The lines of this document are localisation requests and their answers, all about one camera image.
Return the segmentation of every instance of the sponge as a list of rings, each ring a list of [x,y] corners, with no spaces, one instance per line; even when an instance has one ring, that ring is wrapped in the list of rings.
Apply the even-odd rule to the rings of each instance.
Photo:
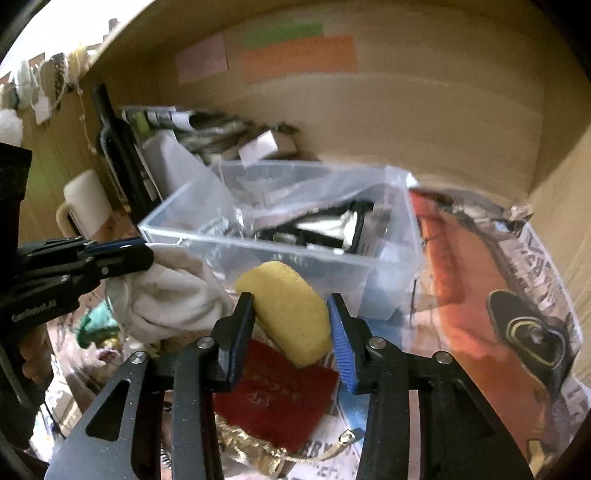
[[[259,324],[296,366],[311,365],[332,349],[326,303],[291,267],[263,263],[236,280],[236,291],[254,295]]]

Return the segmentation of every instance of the hanging tag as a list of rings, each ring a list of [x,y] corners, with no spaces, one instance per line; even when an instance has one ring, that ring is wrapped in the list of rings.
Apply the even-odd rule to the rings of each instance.
[[[37,121],[37,125],[41,125],[51,117],[51,102],[49,101],[49,98],[46,97],[42,88],[39,88],[39,98],[37,103],[33,105],[33,110],[35,110],[35,120]]]

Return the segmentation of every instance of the transparent plastic container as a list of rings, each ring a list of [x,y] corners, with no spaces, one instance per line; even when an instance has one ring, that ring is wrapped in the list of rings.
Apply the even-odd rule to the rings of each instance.
[[[245,168],[239,161],[224,162],[176,191],[139,228],[148,242],[191,249],[228,290],[244,272],[278,260],[322,297],[342,294],[351,314],[387,320],[397,307],[408,311],[413,279],[423,265],[408,176],[390,166],[264,161]],[[281,218],[353,199],[372,200],[389,215],[371,257],[199,233],[218,217]]]

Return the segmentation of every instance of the red booklet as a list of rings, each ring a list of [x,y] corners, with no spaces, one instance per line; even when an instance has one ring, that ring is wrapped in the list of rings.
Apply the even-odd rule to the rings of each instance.
[[[215,395],[217,413],[230,425],[295,452],[332,402],[339,374],[318,365],[296,368],[279,352],[251,340],[242,379]]]

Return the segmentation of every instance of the towel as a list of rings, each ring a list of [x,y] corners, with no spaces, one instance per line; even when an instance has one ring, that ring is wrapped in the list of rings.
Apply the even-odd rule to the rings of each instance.
[[[156,343],[211,330],[232,313],[232,300],[201,258],[177,245],[149,246],[154,263],[148,270],[106,284],[113,316],[126,334]]]

